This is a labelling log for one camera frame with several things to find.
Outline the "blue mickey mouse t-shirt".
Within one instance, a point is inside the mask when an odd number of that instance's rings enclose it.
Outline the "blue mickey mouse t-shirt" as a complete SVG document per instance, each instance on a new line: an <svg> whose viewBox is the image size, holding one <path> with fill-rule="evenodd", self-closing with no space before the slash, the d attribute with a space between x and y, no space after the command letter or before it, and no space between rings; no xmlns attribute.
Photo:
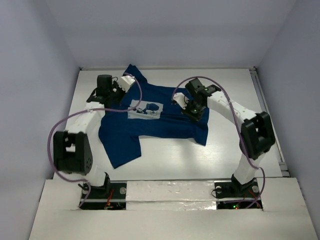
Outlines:
<svg viewBox="0 0 320 240"><path fill-rule="evenodd" d="M134 84L122 101L112 106L118 112L107 112L102 118L98 137L113 168L141 157L140 136L172 139L194 139L205 146L208 138L209 109L200 121L193 123L171 102L172 87L148 83L135 65L126 73L133 75Z"/></svg>

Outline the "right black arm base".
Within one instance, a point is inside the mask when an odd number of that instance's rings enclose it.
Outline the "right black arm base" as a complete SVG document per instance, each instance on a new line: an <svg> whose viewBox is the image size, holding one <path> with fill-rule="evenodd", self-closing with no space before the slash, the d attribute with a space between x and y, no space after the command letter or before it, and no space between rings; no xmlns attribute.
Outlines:
<svg viewBox="0 0 320 240"><path fill-rule="evenodd" d="M258 198L260 189L256 180L238 190L231 181L214 183L211 195L216 199L218 210L263 209L261 198Z"/></svg>

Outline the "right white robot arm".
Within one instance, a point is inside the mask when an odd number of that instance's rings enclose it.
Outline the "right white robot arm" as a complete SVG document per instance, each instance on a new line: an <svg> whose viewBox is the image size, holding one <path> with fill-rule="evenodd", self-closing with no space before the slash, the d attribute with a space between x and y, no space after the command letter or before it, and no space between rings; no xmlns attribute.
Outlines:
<svg viewBox="0 0 320 240"><path fill-rule="evenodd" d="M191 121L198 122L204 110L210 109L234 124L239 137L241 158L231 176L230 185L221 188L216 196L242 196L253 186L260 162L276 142L271 117L265 111L255 112L233 101L216 81L212 85L204 86L200 80L200 76L184 80L190 96L174 90L171 99Z"/></svg>

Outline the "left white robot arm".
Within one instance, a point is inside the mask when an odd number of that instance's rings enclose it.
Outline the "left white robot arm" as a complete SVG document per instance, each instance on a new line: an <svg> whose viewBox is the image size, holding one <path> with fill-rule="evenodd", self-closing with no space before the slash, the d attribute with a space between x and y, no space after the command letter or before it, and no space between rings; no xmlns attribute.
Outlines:
<svg viewBox="0 0 320 240"><path fill-rule="evenodd" d="M73 124L63 131L50 132L47 147L50 150L53 141L53 153L48 156L53 170L60 178L71 183L84 182L90 185L85 179L93 166L88 135L106 112L116 112L110 106L119 103L134 83L132 77L118 79L108 74L98 75L97 86L86 100L84 110L67 117L77 117Z"/></svg>

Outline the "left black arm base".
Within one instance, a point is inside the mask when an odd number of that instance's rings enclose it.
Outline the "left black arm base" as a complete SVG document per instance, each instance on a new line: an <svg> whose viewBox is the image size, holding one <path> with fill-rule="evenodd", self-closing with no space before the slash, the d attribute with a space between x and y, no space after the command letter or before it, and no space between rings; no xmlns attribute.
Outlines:
<svg viewBox="0 0 320 240"><path fill-rule="evenodd" d="M109 181L105 186L93 186L88 198L80 206L81 210L125 210L126 181Z"/></svg>

